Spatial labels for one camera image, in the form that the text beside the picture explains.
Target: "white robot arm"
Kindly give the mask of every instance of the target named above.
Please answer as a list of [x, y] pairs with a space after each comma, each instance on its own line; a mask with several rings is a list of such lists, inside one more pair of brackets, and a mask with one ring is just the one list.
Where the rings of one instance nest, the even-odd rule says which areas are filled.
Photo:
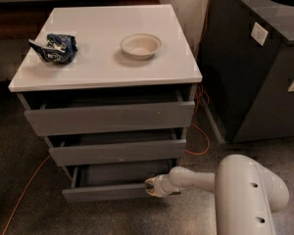
[[214, 193], [218, 235], [275, 235], [271, 213], [282, 211], [289, 200], [279, 176], [241, 155], [223, 159], [216, 175], [177, 166], [146, 184], [147, 193], [156, 197], [191, 186]]

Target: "white countertop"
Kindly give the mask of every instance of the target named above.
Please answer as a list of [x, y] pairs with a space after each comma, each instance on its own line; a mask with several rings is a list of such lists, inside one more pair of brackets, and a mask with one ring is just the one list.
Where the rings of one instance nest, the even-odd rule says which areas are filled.
[[[14, 76], [12, 92], [200, 82], [202, 75], [171, 5], [54, 9], [37, 36], [75, 36], [72, 63], [42, 62], [30, 49]], [[134, 33], [158, 36], [162, 48], [152, 59], [126, 57], [120, 42]]]

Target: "gray drawer cabinet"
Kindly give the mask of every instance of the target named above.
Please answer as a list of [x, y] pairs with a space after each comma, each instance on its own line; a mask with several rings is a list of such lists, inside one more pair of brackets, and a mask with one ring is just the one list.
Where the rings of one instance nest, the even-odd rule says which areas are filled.
[[[75, 36], [74, 60], [44, 63], [30, 49], [9, 88], [72, 182], [64, 196], [148, 197], [144, 181], [182, 156], [202, 80], [172, 5], [56, 8], [36, 40], [50, 32]], [[149, 60], [123, 55], [121, 41], [137, 32], [162, 41]]]
[[69, 202], [148, 197], [145, 179], [182, 156], [196, 84], [19, 93], [61, 166]]

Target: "orange cable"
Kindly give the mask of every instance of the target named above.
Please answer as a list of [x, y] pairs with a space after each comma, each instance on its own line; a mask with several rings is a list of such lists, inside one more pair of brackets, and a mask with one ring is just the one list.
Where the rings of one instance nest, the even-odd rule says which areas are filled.
[[210, 140], [209, 140], [209, 137], [208, 137], [208, 135], [207, 135], [207, 134], [206, 134], [201, 128], [199, 128], [199, 127], [196, 126], [195, 124], [191, 123], [190, 125], [191, 125], [192, 127], [196, 128], [197, 130], [199, 130], [199, 131], [205, 136], [205, 138], [206, 138], [206, 140], [207, 140], [207, 147], [206, 147], [206, 149], [205, 149], [203, 152], [201, 152], [201, 153], [190, 152], [190, 151], [188, 151], [188, 150], [186, 150], [186, 149], [184, 149], [184, 153], [187, 153], [187, 154], [190, 154], [190, 155], [196, 155], [196, 156], [204, 155], [205, 153], [208, 152], [208, 150], [209, 150], [209, 148], [210, 148]]
[[34, 177], [36, 176], [36, 174], [38, 173], [38, 171], [40, 171], [40, 169], [42, 168], [42, 166], [49, 160], [49, 158], [50, 158], [50, 155], [40, 164], [40, 166], [37, 168], [36, 172], [32, 175], [31, 179], [27, 183], [26, 187], [24, 188], [24, 190], [23, 190], [23, 192], [22, 192], [22, 194], [21, 194], [21, 196], [20, 196], [17, 204], [15, 205], [15, 207], [14, 207], [14, 209], [13, 209], [13, 211], [12, 211], [10, 217], [9, 217], [8, 223], [7, 223], [6, 227], [4, 228], [4, 230], [2, 232], [2, 235], [5, 235], [6, 234], [8, 228], [10, 226], [10, 223], [12, 221], [12, 218], [14, 217], [14, 214], [16, 213], [16, 211], [17, 211], [17, 209], [18, 209], [18, 207], [19, 207], [19, 205], [20, 205], [20, 203], [21, 203], [21, 201], [22, 201], [22, 199], [24, 197], [24, 195], [25, 195], [25, 193], [27, 191], [27, 188], [31, 184], [31, 181], [34, 179]]
[[[201, 35], [201, 38], [200, 38], [200, 40], [198, 42], [198, 45], [197, 45], [195, 53], [194, 53], [194, 56], [195, 56], [196, 59], [197, 59], [197, 55], [198, 55], [198, 51], [199, 51], [199, 46], [202, 43], [202, 41], [203, 41], [203, 39], [204, 39], [204, 37], [206, 35], [206, 32], [207, 32], [210, 3], [211, 3], [211, 0], [208, 0], [202, 35]], [[202, 98], [205, 98], [205, 97], [206, 97], [206, 102], [203, 103]], [[209, 102], [210, 102], [210, 97], [209, 97], [207, 91], [204, 89], [204, 86], [201, 83], [197, 84], [197, 90], [196, 90], [196, 93], [195, 93], [195, 102], [196, 102], [196, 105], [195, 105], [195, 108], [194, 108], [193, 115], [195, 115], [197, 113], [199, 105], [201, 105], [202, 107], [207, 107], [209, 105]], [[195, 155], [195, 156], [204, 155], [205, 153], [208, 152], [208, 150], [210, 148], [210, 139], [209, 139], [208, 135], [201, 128], [199, 128], [198, 126], [196, 126], [193, 123], [191, 123], [190, 125], [192, 127], [196, 128], [198, 131], [200, 131], [205, 136], [205, 138], [207, 140], [207, 147], [201, 153], [190, 152], [190, 151], [188, 151], [186, 149], [184, 150], [184, 152], [187, 153], [187, 154], [190, 154], [190, 155]]]
[[204, 37], [206, 35], [206, 32], [207, 32], [208, 15], [209, 15], [210, 3], [211, 3], [211, 0], [208, 0], [208, 2], [207, 2], [207, 9], [206, 9], [206, 13], [205, 13], [205, 20], [204, 20], [204, 26], [203, 26], [202, 35], [201, 35], [201, 38], [200, 38], [200, 40], [199, 40], [199, 42], [197, 44], [197, 47], [196, 47], [196, 50], [195, 50], [195, 53], [194, 53], [195, 58], [197, 58], [198, 51], [199, 51], [199, 46], [202, 43], [202, 41], [203, 41], [203, 39], [204, 39]]

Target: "white label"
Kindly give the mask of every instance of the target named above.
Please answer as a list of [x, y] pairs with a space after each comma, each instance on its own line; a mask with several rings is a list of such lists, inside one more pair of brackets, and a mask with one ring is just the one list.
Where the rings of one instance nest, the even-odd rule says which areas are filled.
[[251, 35], [260, 45], [264, 46], [268, 31], [255, 22]]

